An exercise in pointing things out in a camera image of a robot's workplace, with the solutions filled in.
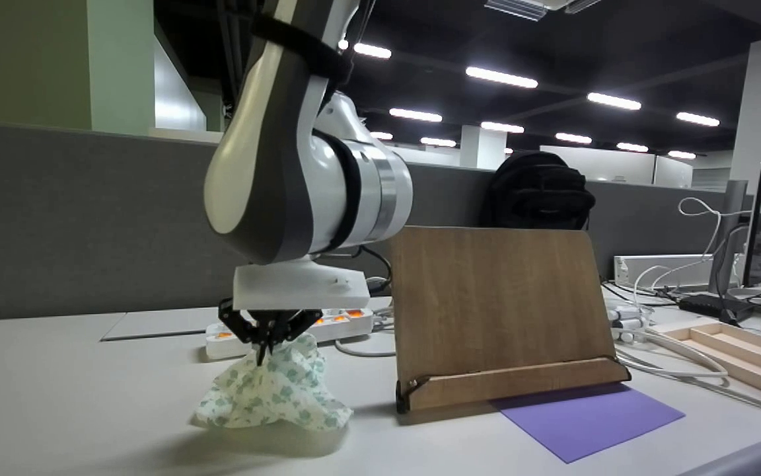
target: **table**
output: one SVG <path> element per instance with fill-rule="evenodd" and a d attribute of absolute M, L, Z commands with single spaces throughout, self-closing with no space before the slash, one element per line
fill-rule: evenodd
<path fill-rule="evenodd" d="M 657 310 L 661 319 L 689 319 Z M 348 432 L 311 441 L 291 425 L 208 433 L 191 410 L 231 363 L 204 363 L 204 336 L 101 340 L 200 330 L 213 310 L 0 319 L 0 476 L 92 474 L 680 474 L 761 441 L 761 410 L 634 373 L 640 388 L 684 421 L 573 466 L 500 412 L 401 425 L 394 359 L 324 347 L 334 395 L 355 406 Z M 361 347 L 391 347 L 377 332 Z"/>

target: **bag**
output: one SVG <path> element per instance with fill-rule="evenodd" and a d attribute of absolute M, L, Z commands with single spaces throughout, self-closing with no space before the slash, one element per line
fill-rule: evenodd
<path fill-rule="evenodd" d="M 482 224 L 578 229 L 591 206 L 587 178 L 561 155 L 516 153 L 488 180 Z"/>

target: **wooden stand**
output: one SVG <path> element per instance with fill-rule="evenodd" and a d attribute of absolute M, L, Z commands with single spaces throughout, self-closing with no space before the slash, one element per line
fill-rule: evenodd
<path fill-rule="evenodd" d="M 400 412 L 630 379 L 587 232 L 405 228 L 391 261 Z"/>
<path fill-rule="evenodd" d="M 720 359 L 730 375 L 761 388 L 761 336 L 721 323 L 668 330 L 665 336 Z"/>

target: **white crumpled cloth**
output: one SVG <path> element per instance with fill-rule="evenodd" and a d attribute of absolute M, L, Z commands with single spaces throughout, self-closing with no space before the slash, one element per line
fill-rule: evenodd
<path fill-rule="evenodd" d="M 285 340 L 256 368 L 248 352 L 223 375 L 198 406 L 192 425 L 252 429 L 266 422 L 297 422 L 307 432 L 338 432 L 348 422 L 351 406 L 324 388 L 324 363 L 311 336 Z"/>

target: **ceiling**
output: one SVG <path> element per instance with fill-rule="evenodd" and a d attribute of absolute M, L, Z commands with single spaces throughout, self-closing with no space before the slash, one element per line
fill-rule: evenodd
<path fill-rule="evenodd" d="M 225 85 L 216 0 L 155 0 L 155 20 L 188 77 Z M 508 137 L 509 147 L 581 131 L 599 147 L 627 141 L 656 153 L 701 153 L 734 145 L 761 0 L 599 0 L 540 23 L 486 11 L 484 0 L 377 0 L 361 39 L 394 56 L 358 56 L 344 90 L 371 129 L 394 131 L 400 142 L 461 141 L 461 125 L 495 118 L 527 128 Z M 536 77 L 540 87 L 475 81 L 466 77 L 467 64 Z M 589 90 L 636 98 L 642 110 L 594 105 Z M 391 105 L 439 110 L 445 121 L 394 118 Z M 677 121 L 677 110 L 720 117 L 721 128 Z"/>

